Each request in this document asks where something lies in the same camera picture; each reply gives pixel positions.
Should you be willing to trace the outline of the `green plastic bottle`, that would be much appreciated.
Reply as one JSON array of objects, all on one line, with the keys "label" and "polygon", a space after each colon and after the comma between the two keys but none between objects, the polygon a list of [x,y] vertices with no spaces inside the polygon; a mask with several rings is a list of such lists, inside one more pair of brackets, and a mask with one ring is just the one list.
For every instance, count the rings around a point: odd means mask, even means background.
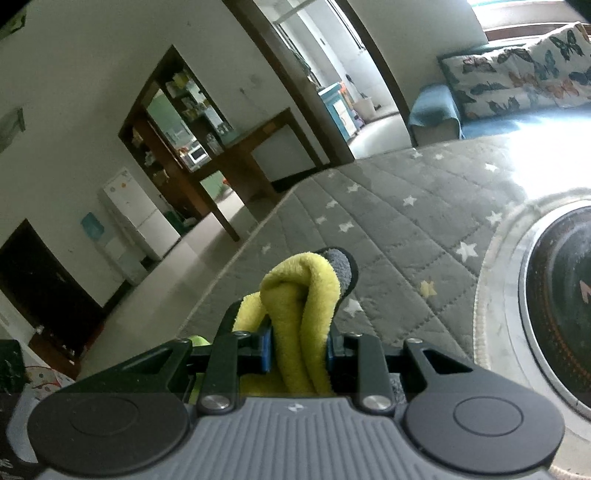
[{"label": "green plastic bottle", "polygon": [[[204,337],[201,337],[199,335],[193,335],[189,338],[189,340],[191,341],[193,348],[211,346],[211,342],[209,342]],[[204,373],[197,372],[197,374],[195,374],[193,387],[192,387],[192,390],[190,392],[190,396],[188,399],[188,403],[190,403],[191,405],[194,405],[197,402],[197,398],[199,395],[199,391],[200,391],[203,379],[204,379]]]}]

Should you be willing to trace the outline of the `yellow and grey microfibre cloth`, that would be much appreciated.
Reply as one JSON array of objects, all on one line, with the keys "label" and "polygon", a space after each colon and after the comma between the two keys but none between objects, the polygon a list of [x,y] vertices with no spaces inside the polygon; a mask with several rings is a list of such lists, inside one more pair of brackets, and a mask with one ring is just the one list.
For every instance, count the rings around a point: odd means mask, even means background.
[{"label": "yellow and grey microfibre cloth", "polygon": [[270,372],[242,377],[242,395],[334,395],[325,367],[329,329],[358,278],[353,256],[328,247],[283,260],[263,277],[259,290],[242,298],[232,329],[253,333],[270,319],[276,353]]}]

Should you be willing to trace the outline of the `white refrigerator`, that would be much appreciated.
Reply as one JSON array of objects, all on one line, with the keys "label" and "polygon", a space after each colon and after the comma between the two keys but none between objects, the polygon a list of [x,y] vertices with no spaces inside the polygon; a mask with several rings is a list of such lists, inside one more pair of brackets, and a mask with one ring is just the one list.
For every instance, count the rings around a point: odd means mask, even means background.
[{"label": "white refrigerator", "polygon": [[132,241],[152,260],[161,261],[180,240],[178,232],[126,168],[103,185],[99,197]]}]

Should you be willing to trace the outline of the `grey star quilted table cover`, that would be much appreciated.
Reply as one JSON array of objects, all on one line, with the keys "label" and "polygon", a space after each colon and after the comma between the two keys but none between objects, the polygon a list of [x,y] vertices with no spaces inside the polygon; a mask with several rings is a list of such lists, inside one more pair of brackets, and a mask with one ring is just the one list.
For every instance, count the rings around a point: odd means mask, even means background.
[{"label": "grey star quilted table cover", "polygon": [[[185,334],[211,336],[231,302],[290,255],[345,248],[360,267],[339,309],[342,329],[392,346],[421,337],[525,386],[542,377],[509,317],[517,310],[517,255],[530,227],[590,197],[580,144],[532,149],[484,137],[376,155],[304,180],[224,267],[193,309]],[[182,479],[452,479],[396,421],[345,401],[252,401],[209,424],[183,457]]]}]

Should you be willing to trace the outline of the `round black induction cooktop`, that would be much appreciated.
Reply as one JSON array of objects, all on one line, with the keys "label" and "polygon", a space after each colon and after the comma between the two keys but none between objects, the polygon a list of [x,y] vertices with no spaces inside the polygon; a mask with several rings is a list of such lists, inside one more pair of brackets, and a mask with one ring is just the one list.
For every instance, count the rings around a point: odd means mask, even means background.
[{"label": "round black induction cooktop", "polygon": [[536,233],[520,272],[520,315],[544,376],[590,414],[590,208],[566,211]]}]

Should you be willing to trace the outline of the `white microwave oven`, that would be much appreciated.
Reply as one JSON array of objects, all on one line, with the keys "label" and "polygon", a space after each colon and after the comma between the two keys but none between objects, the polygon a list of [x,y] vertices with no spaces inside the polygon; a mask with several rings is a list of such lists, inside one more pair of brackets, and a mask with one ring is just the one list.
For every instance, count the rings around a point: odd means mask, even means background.
[{"label": "white microwave oven", "polygon": [[194,169],[200,168],[202,165],[211,161],[211,157],[209,157],[202,146],[196,146],[190,149],[187,153],[187,158],[190,162],[190,167]]}]

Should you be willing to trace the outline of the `dark wooden table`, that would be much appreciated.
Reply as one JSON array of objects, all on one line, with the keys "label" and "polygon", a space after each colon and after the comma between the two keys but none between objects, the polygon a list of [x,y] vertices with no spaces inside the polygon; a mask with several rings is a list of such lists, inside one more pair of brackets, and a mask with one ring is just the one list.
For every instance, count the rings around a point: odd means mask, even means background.
[{"label": "dark wooden table", "polygon": [[269,178],[266,177],[263,169],[256,163],[256,159],[253,158],[252,152],[267,140],[270,140],[271,136],[286,127],[290,128],[301,147],[310,156],[315,169],[322,171],[325,164],[322,164],[314,147],[311,146],[310,140],[304,134],[304,130],[301,129],[300,124],[294,118],[293,112],[290,108],[287,108],[269,120],[263,121],[249,132],[240,135],[231,143],[226,144],[221,155],[215,156],[204,167],[200,167],[194,173],[188,175],[191,185],[199,192],[201,198],[211,208],[211,213],[235,242],[240,240],[238,232],[221,213],[211,195],[205,191],[201,181],[216,172],[221,172],[243,203],[246,204],[250,200],[260,197],[269,198],[273,204],[279,203],[280,193],[274,190]]}]

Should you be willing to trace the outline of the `dark wooden shelf cabinet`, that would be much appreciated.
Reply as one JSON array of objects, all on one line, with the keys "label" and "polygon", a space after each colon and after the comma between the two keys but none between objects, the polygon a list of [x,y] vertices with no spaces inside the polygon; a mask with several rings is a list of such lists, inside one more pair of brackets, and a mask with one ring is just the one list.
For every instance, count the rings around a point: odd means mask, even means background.
[{"label": "dark wooden shelf cabinet", "polygon": [[[166,202],[166,217],[179,232],[211,214],[188,180],[199,169],[190,167],[188,151],[202,146],[212,160],[234,135],[235,129],[174,46],[149,74],[118,133]],[[215,204],[228,188],[221,172],[201,185]]]}]

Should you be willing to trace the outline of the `blue white cabinet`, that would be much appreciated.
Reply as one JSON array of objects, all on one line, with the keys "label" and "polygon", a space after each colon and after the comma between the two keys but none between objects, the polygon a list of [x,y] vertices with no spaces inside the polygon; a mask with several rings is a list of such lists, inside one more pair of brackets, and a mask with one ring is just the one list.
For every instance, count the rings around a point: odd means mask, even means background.
[{"label": "blue white cabinet", "polygon": [[322,88],[318,91],[322,103],[327,108],[332,121],[335,122],[342,138],[349,143],[358,133],[355,120],[353,120],[352,110],[346,104],[346,99],[342,94],[342,85],[340,83],[333,83],[328,87]]}]

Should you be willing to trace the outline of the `white bucket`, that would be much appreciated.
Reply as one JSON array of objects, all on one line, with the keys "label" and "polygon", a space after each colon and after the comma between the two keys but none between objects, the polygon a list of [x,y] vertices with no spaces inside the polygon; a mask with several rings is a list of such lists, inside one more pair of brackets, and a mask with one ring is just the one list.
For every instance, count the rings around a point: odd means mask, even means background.
[{"label": "white bucket", "polygon": [[371,98],[362,98],[353,105],[356,114],[365,122],[370,122],[376,115],[376,110]]}]

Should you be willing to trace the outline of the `blue sofa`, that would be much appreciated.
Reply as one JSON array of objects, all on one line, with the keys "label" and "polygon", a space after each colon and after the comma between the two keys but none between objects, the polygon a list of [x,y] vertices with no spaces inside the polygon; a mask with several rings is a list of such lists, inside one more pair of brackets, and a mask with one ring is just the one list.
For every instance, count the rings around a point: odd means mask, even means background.
[{"label": "blue sofa", "polygon": [[443,83],[422,88],[410,114],[420,145],[590,117],[590,49],[481,46],[438,57]]}]

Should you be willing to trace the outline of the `butterfly print pillow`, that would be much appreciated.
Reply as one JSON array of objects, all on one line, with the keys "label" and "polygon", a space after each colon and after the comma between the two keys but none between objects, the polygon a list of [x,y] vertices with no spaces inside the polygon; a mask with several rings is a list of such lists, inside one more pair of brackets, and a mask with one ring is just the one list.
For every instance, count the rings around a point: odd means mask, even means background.
[{"label": "butterfly print pillow", "polygon": [[440,60],[469,120],[590,102],[590,37],[571,23],[522,46]]}]

